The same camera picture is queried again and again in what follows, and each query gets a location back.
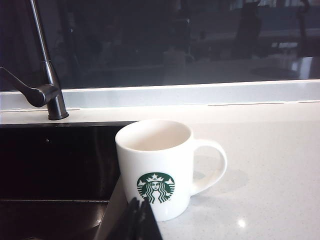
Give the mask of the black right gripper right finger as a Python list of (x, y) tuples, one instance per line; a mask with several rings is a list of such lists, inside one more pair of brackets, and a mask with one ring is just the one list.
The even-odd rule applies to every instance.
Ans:
[(149, 199), (143, 200), (138, 214), (138, 239), (162, 240), (157, 221), (152, 211)]

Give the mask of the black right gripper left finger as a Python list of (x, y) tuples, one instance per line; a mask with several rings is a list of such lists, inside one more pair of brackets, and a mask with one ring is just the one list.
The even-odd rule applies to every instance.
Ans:
[(121, 214), (111, 232), (107, 236), (107, 240), (133, 240), (135, 235), (135, 225), (139, 210), (139, 200), (132, 198), (128, 206)]

